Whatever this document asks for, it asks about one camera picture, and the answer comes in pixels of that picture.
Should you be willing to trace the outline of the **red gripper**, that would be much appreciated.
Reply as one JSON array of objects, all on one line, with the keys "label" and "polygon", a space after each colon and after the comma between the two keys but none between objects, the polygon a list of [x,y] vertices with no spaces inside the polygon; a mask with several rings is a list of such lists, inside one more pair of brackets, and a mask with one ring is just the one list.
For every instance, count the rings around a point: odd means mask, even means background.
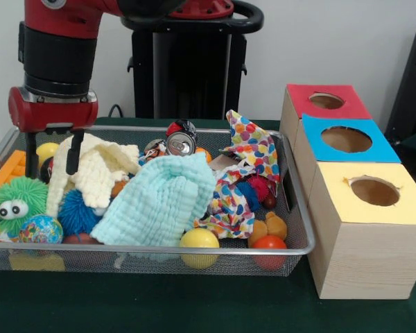
[{"label": "red gripper", "polygon": [[88,91],[81,98],[60,99],[36,95],[25,87],[11,87],[8,109],[12,123],[26,133],[27,178],[38,177],[37,133],[51,128],[75,130],[67,154],[66,172],[70,176],[77,172],[85,134],[81,128],[92,126],[98,115],[98,100],[94,91]]}]

